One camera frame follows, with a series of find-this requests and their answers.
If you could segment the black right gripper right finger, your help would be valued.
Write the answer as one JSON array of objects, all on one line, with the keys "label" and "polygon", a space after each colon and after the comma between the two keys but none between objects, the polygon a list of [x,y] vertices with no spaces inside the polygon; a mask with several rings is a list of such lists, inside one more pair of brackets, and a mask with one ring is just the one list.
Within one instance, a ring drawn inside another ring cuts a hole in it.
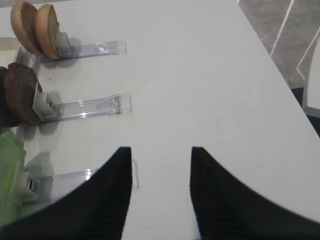
[{"label": "black right gripper right finger", "polygon": [[253,191],[203,147],[191,152],[190,196],[202,240],[318,240],[320,224]]}]

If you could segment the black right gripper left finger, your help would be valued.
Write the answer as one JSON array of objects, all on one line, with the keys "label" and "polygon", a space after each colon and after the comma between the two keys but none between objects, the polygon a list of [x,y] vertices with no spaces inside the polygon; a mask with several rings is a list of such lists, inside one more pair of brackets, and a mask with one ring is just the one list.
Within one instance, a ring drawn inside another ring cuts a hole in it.
[{"label": "black right gripper left finger", "polygon": [[7,224],[2,240],[120,240],[132,193],[132,151],[120,147],[74,191]]}]

